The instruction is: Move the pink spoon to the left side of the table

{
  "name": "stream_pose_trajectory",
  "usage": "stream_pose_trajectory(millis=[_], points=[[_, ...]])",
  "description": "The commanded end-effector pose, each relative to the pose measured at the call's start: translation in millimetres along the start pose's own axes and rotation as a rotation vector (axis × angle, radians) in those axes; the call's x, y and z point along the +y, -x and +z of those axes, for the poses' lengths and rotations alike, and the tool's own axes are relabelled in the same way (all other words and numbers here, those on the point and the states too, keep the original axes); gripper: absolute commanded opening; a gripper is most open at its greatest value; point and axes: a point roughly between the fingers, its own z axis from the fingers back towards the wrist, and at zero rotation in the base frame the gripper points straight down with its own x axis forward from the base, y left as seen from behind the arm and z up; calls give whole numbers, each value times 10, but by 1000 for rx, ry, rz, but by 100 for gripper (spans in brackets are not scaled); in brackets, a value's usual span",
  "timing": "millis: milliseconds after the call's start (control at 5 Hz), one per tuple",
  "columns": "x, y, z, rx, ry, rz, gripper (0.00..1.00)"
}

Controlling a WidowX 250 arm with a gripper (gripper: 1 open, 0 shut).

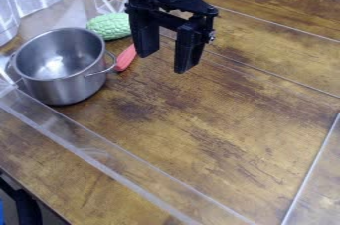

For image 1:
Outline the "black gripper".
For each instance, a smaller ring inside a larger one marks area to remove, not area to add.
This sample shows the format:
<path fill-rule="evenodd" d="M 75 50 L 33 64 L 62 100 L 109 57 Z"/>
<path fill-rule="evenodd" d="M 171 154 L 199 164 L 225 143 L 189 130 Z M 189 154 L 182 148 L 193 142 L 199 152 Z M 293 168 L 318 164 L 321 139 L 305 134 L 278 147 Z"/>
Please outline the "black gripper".
<path fill-rule="evenodd" d="M 205 42 L 214 40 L 218 9 L 203 0 L 130 0 L 127 13 L 139 55 L 161 49 L 161 27 L 177 31 L 174 71 L 183 74 L 198 65 Z"/>

